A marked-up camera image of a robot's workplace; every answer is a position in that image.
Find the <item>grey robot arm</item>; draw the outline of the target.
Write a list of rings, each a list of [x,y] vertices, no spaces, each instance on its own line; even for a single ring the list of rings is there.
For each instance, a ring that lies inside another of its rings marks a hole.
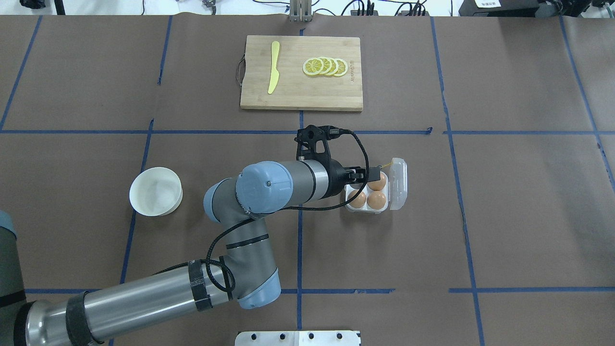
[[[338,195],[344,186],[380,179],[378,167],[342,167],[315,160],[262,161],[211,186],[208,217],[224,227],[227,252],[191,260],[141,280],[66,302],[28,302],[17,252],[17,233],[1,213],[1,344],[3,346],[100,346],[106,340],[237,300],[244,309],[281,295],[266,215]]]

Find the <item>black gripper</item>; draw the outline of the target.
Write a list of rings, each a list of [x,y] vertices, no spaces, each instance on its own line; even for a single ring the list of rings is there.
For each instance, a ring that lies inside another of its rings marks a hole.
[[[374,167],[343,167],[338,161],[327,163],[327,175],[329,187],[327,197],[333,197],[341,193],[346,185],[368,184],[381,180],[381,166]]]

